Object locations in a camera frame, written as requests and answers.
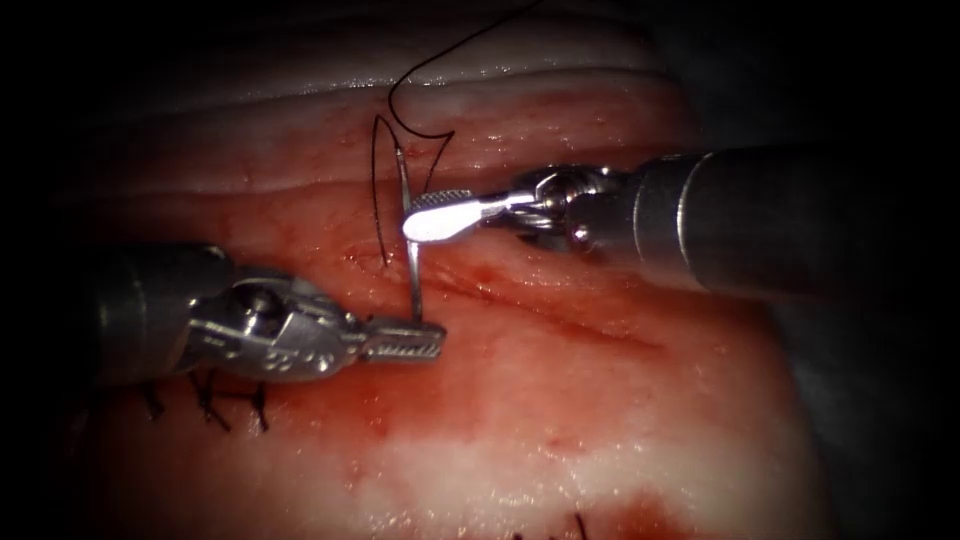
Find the surgical needle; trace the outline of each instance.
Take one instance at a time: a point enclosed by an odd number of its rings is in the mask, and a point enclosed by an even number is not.
[[[400,171],[400,190],[403,202],[404,218],[410,214],[410,177],[407,174],[407,162],[403,149],[397,147],[397,170]],[[420,291],[420,245],[407,241],[407,264],[410,266],[410,304],[411,318],[414,322],[423,320],[423,295]]]

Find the dark background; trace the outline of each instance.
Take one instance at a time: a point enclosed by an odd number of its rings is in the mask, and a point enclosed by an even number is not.
[[[886,160],[911,155],[950,127],[934,99],[937,66],[922,37],[928,27],[893,7],[621,3],[686,84],[711,146],[839,139]],[[27,80],[34,127],[46,134],[40,140],[46,146],[71,115],[109,99],[109,89],[172,49],[215,39],[212,25],[275,9],[165,2],[38,14]],[[918,169],[908,181],[925,180]],[[891,245],[891,257],[913,257],[924,241]],[[936,281],[918,285],[924,294],[939,289]],[[944,525],[950,501],[943,492],[956,482],[956,467],[939,456],[956,422],[940,404],[946,385],[932,382],[947,380],[956,353],[934,345],[935,309],[774,311],[845,536],[911,537]]]

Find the black suture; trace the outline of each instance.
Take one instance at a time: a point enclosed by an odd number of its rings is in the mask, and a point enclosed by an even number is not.
[[[230,424],[224,420],[223,416],[213,408],[213,374],[214,370],[207,372],[207,380],[203,384],[200,384],[200,381],[197,380],[197,375],[193,371],[187,374],[190,378],[190,383],[193,384],[193,389],[197,392],[197,405],[200,406],[200,409],[203,411],[203,419],[208,423],[210,420],[216,420],[220,427],[224,431],[229,433],[231,431]]]
[[[433,178],[433,172],[434,170],[436,170],[437,164],[440,162],[440,157],[443,155],[443,151],[446,150],[447,145],[450,144],[450,141],[453,139],[453,136],[456,134],[456,130],[450,130],[445,133],[429,134],[429,133],[422,133],[408,126],[403,120],[400,119],[400,116],[397,114],[396,107],[394,106],[393,95],[396,93],[397,88],[399,88],[400,85],[403,84],[403,81],[406,80],[407,77],[412,75],[418,69],[426,66],[431,62],[436,61],[439,58],[442,58],[443,56],[446,56],[447,54],[450,54],[454,50],[466,44],[468,41],[474,38],[477,38],[506,22],[509,22],[511,19],[520,17],[521,15],[533,9],[534,7],[537,6],[537,4],[540,4],[543,1],[544,0],[535,0],[533,2],[530,2],[524,7],[521,7],[513,12],[509,12],[503,17],[481,28],[480,30],[477,30],[476,32],[468,35],[467,37],[461,39],[460,41],[454,43],[453,45],[447,47],[446,49],[438,52],[437,54],[434,54],[430,58],[427,58],[426,60],[423,60],[422,62],[414,65],[412,68],[407,70],[407,72],[404,73],[403,76],[399,77],[397,79],[397,82],[395,82],[393,86],[390,87],[390,91],[387,93],[387,106],[390,108],[390,114],[393,115],[394,120],[396,120],[397,123],[400,124],[400,126],[404,130],[422,139],[429,139],[429,140],[443,139],[443,143],[440,144],[440,148],[439,150],[437,150],[437,155],[434,157],[433,163],[430,164],[430,169],[427,171],[427,178],[423,182],[423,190],[421,190],[421,193],[426,193],[427,190],[430,188],[430,180]],[[382,231],[382,228],[380,227],[380,209],[378,207],[378,201],[377,201],[377,166],[376,166],[377,126],[381,122],[390,131],[390,136],[393,137],[394,149],[399,150],[401,147],[400,147],[400,142],[397,139],[396,133],[394,133],[393,128],[390,127],[390,124],[387,122],[386,118],[384,118],[379,114],[376,115],[376,117],[374,117],[373,119],[373,134],[372,134],[372,142],[370,145],[371,147],[370,148],[370,183],[371,183],[370,189],[373,192],[373,217],[374,217],[374,223],[377,228],[377,242],[380,244],[380,256],[383,259],[384,266],[390,266],[390,262],[387,260],[387,248],[383,243],[383,231]]]
[[[379,114],[373,118],[372,142],[370,144],[370,192],[373,194],[373,222],[377,227],[377,242],[380,244],[380,257],[383,258],[383,265],[390,266],[390,262],[387,260],[387,247],[383,243],[383,229],[380,227],[380,205],[377,200],[377,127],[381,123],[386,126],[390,137],[393,139],[394,151],[400,150],[400,140],[397,139],[397,134],[386,118]]]
[[[474,33],[468,35],[467,37],[465,37],[465,38],[461,39],[460,41],[454,43],[453,45],[447,47],[446,49],[443,49],[442,51],[440,51],[440,52],[438,52],[437,54],[431,56],[430,58],[427,58],[426,60],[423,60],[422,62],[420,62],[420,63],[416,64],[415,66],[413,66],[412,68],[408,69],[407,72],[404,73],[402,76],[400,76],[400,77],[397,79],[397,82],[395,82],[395,83],[393,84],[393,86],[390,88],[390,92],[387,94],[387,106],[390,108],[390,114],[393,115],[393,119],[396,120],[398,124],[400,124],[400,127],[402,127],[404,130],[406,130],[407,133],[410,133],[410,134],[412,134],[412,135],[415,135],[415,136],[417,136],[417,137],[420,137],[421,139],[430,139],[430,140],[443,139],[443,140],[444,140],[443,143],[440,145],[440,149],[437,151],[437,155],[436,155],[436,157],[434,158],[433,163],[430,165],[430,170],[427,171],[427,179],[426,179],[426,180],[424,181],[424,183],[423,183],[423,190],[421,191],[421,193],[426,193],[426,192],[427,192],[427,189],[430,187],[430,179],[433,178],[433,171],[434,171],[434,169],[436,169],[437,163],[439,163],[439,161],[440,161],[440,156],[443,155],[443,151],[447,148],[447,145],[450,144],[450,140],[453,139],[453,136],[456,134],[456,130],[452,130],[452,129],[451,129],[450,131],[447,131],[447,132],[444,132],[444,133],[432,133],[432,134],[431,134],[431,133],[423,133],[423,132],[421,132],[421,131],[417,131],[417,130],[413,129],[412,127],[408,126],[403,120],[400,119],[400,116],[397,114],[396,107],[394,106],[394,103],[393,103],[393,95],[396,93],[397,88],[399,88],[400,85],[403,84],[403,81],[405,81],[405,80],[407,79],[407,77],[409,77],[410,75],[413,75],[418,69],[420,69],[420,68],[426,66],[427,64],[430,64],[431,62],[434,62],[434,61],[436,61],[436,60],[438,60],[438,59],[440,59],[440,58],[442,58],[442,57],[450,54],[451,52],[453,52],[453,51],[459,49],[460,47],[462,47],[463,45],[465,45],[467,42],[469,42],[469,41],[471,41],[471,40],[473,40],[473,39],[475,39],[475,38],[477,38],[477,37],[479,37],[479,36],[481,36],[481,35],[483,35],[483,34],[486,34],[487,32],[490,32],[491,30],[497,28],[498,26],[501,26],[501,25],[503,25],[504,23],[509,22],[509,21],[512,20],[512,19],[516,19],[516,18],[520,17],[521,15],[523,15],[524,13],[526,13],[527,11],[530,11],[531,9],[533,9],[534,7],[536,7],[537,4],[540,4],[541,2],[543,2],[543,0],[535,0],[535,1],[530,2],[529,4],[523,6],[523,7],[519,8],[519,9],[516,9],[516,10],[514,10],[514,11],[512,11],[512,12],[509,12],[509,13],[505,14],[504,16],[500,17],[499,19],[497,19],[497,20],[493,21],[492,23],[488,24],[487,26],[485,26],[485,27],[483,27],[483,28],[475,31]]]
[[[250,405],[253,407],[253,410],[257,411],[257,422],[260,424],[260,432],[266,433],[270,429],[270,424],[267,423],[267,385],[263,381],[257,383],[257,389],[252,394],[246,394],[243,392],[217,392],[218,396],[233,398],[233,399],[243,399],[250,402]]]
[[[587,538],[587,528],[583,525],[583,516],[580,515],[580,512],[577,512],[573,517],[577,520],[577,528],[580,529],[581,540],[590,540]]]
[[[143,396],[143,401],[147,404],[147,416],[150,420],[156,422],[167,410],[160,402],[160,398],[157,397],[157,387],[153,384],[153,381],[146,381],[140,383],[137,388],[140,390],[140,395]]]

